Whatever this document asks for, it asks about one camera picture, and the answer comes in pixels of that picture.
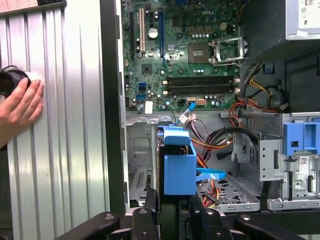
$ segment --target metal side panel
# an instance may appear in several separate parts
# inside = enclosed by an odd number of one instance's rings
[[[99,0],[0,19],[2,66],[45,84],[41,118],[8,144],[15,240],[52,240],[110,210],[100,38]]]

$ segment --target green circuit board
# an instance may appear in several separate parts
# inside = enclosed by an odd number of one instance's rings
[[[122,29],[127,110],[224,109],[236,100],[236,65],[213,65],[212,41],[238,36],[237,0],[123,0]],[[220,47],[221,58],[237,45]],[[210,86],[202,79],[210,78]]]

